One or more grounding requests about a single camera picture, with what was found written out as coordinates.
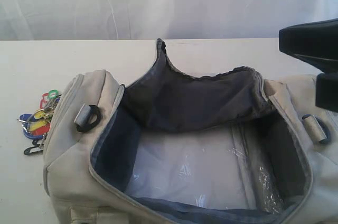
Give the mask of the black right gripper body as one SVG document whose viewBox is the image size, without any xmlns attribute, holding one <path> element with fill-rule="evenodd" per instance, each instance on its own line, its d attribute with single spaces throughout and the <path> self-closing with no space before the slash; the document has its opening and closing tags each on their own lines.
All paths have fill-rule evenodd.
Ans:
<svg viewBox="0 0 338 224">
<path fill-rule="evenodd" d="M 337 19 L 303 23 L 279 30 L 279 50 L 321 70 L 315 105 L 337 112 Z"/>
</svg>

